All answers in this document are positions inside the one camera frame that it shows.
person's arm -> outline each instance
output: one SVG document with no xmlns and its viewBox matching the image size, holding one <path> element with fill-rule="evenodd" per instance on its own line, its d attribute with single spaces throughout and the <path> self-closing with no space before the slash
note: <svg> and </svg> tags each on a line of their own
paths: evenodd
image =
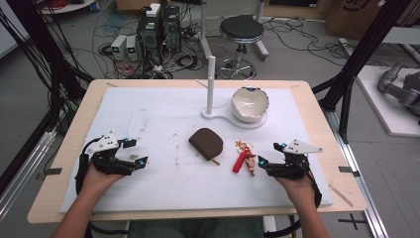
<svg viewBox="0 0 420 238">
<path fill-rule="evenodd" d="M 308 177 L 300 180 L 275 178 L 296 208 L 304 238 L 330 237 L 315 206 L 315 191 Z"/>
<path fill-rule="evenodd" d="M 122 177 L 104 175 L 96 171 L 93 165 L 90 165 L 77 199 L 52 234 L 52 237 L 84 237 L 93 207 L 108 188 Z"/>
</svg>

white mat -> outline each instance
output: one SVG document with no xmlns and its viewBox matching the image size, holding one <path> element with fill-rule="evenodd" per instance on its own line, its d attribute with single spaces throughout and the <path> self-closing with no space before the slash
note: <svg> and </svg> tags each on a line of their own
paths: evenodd
<svg viewBox="0 0 420 238">
<path fill-rule="evenodd" d="M 216 89 L 214 106 L 226 103 L 235 89 Z M 223 119 L 206 120 L 204 88 L 109 88 L 92 123 L 86 143 L 112 130 L 117 139 L 137 139 L 135 148 L 120 149 L 117 158 L 149 156 L 148 165 L 115 183 L 96 205 L 96 211 L 181 210 L 291 206 L 281 185 L 264 170 L 252 177 L 247 165 L 232 172 L 239 156 L 235 141 L 253 143 L 253 152 L 272 163 L 283 163 L 282 153 L 272 143 L 298 139 L 310 143 L 288 89 L 267 89 L 269 109 L 266 123 L 256 130 L 233 127 Z M 207 162 L 188 143 L 198 129 L 207 127 L 224 141 L 216 160 Z M 314 154 L 311 169 L 323 193 L 322 204 L 332 197 Z M 60 211 L 75 199 L 74 165 Z"/>
<path fill-rule="evenodd" d="M 411 114 L 398 100 L 377 90 L 380 77 L 389 67 L 365 66 L 359 73 L 359 82 L 377 116 L 392 136 L 420 137 L 420 117 Z M 393 84 L 402 87 L 404 78 L 419 69 L 403 68 Z"/>
</svg>

stool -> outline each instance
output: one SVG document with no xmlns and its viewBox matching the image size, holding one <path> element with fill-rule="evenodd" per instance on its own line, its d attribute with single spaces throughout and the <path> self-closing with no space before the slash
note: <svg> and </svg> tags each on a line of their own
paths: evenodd
<svg viewBox="0 0 420 238">
<path fill-rule="evenodd" d="M 229 79 L 234 76 L 241 79 L 251 79 L 257 75 L 254 66 L 242 59 L 242 53 L 247 52 L 246 44 L 256 43 L 263 37 L 263 24 L 252 16 L 238 16 L 224 20 L 220 24 L 220 34 L 223 38 L 238 43 L 234 58 L 225 59 L 219 65 L 219 73 Z"/>
</svg>

gray robotic arm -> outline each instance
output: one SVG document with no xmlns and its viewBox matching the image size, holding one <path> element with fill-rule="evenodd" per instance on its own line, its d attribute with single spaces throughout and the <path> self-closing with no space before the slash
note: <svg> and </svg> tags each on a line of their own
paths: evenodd
<svg viewBox="0 0 420 238">
<path fill-rule="evenodd" d="M 402 61 L 398 61 L 390 70 L 386 71 L 380 78 L 377 89 L 395 97 L 412 114 L 420 116 L 420 71 L 408 74 L 402 88 L 392 84 L 404 66 Z"/>
</svg>

bowl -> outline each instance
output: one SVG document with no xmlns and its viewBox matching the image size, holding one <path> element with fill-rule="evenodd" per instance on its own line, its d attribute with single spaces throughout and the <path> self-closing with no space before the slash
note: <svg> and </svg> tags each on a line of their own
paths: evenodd
<svg viewBox="0 0 420 238">
<path fill-rule="evenodd" d="M 268 96 L 254 86 L 238 89 L 232 97 L 232 112 L 241 121 L 258 122 L 268 109 Z"/>
</svg>

